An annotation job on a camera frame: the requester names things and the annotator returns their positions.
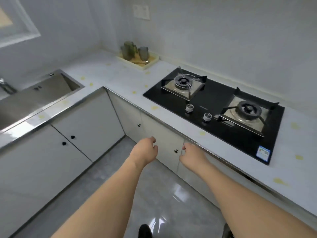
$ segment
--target electrical outlet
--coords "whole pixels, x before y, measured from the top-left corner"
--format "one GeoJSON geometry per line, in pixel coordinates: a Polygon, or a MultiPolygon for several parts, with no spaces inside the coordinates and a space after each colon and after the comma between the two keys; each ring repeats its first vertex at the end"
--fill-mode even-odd
{"type": "Polygon", "coordinates": [[[135,18],[150,19],[150,11],[148,5],[133,5],[133,16],[135,18]]]}

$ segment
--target floor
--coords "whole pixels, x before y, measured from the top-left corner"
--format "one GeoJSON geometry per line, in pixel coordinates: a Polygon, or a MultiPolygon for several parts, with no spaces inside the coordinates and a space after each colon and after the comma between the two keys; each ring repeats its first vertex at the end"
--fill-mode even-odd
{"type": "MultiPolygon", "coordinates": [[[[50,237],[118,170],[134,145],[125,137],[14,238],[50,237]]],[[[218,208],[155,160],[142,171],[125,238],[136,238],[144,223],[151,227],[154,237],[220,238],[225,220],[218,208]]]]}

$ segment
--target wooden tray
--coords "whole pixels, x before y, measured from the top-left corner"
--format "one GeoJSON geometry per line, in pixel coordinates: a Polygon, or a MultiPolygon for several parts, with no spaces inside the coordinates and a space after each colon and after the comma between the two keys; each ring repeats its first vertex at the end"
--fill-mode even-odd
{"type": "Polygon", "coordinates": [[[120,52],[118,55],[117,55],[117,58],[119,60],[122,60],[123,62],[125,62],[126,64],[132,66],[132,67],[135,67],[137,69],[140,69],[140,70],[145,70],[147,69],[148,67],[152,66],[153,64],[155,64],[158,60],[159,60],[159,56],[154,54],[154,53],[151,53],[149,52],[150,56],[149,56],[149,63],[148,64],[142,64],[142,63],[132,63],[132,62],[143,62],[141,59],[140,59],[140,56],[138,53],[135,54],[135,57],[133,59],[131,59],[130,61],[128,60],[125,60],[122,56],[122,53],[120,52]]]}

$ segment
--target gas stove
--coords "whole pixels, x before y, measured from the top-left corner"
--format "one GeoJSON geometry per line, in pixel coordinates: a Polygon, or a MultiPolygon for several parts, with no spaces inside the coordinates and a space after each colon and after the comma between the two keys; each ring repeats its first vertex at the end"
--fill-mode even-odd
{"type": "Polygon", "coordinates": [[[269,164],[284,107],[239,88],[176,68],[143,94],[264,164],[269,164]]]}

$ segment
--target countertop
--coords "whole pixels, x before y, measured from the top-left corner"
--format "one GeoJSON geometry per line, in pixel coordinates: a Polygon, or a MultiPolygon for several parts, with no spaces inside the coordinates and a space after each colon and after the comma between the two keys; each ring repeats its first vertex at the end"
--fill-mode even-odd
{"type": "MultiPolygon", "coordinates": [[[[285,107],[271,162],[267,166],[142,96],[175,68],[175,65],[159,61],[141,71],[127,66],[114,54],[103,50],[78,59],[61,69],[85,88],[1,134],[0,147],[104,86],[270,190],[317,216],[317,119],[285,107]]],[[[215,81],[230,86],[227,80],[218,78],[215,81]]],[[[239,88],[248,92],[248,87],[239,85],[239,88]]],[[[269,101],[279,101],[260,91],[252,94],[269,101]]]]}

